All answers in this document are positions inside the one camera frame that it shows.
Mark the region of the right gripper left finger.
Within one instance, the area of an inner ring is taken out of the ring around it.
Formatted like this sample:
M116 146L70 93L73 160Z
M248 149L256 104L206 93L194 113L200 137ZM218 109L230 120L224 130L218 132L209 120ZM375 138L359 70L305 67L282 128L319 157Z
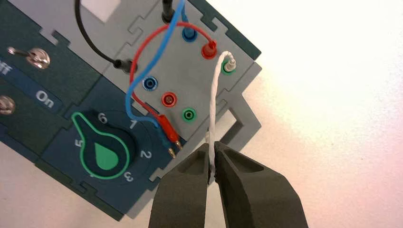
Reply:
M204 143L164 175L154 196L150 228L205 226L209 166L209 145Z

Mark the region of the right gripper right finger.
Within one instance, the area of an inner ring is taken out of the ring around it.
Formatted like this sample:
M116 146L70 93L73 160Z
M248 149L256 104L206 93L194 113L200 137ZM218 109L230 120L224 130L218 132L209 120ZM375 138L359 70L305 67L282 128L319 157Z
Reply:
M215 166L226 227L308 227L300 197L282 174L221 142Z

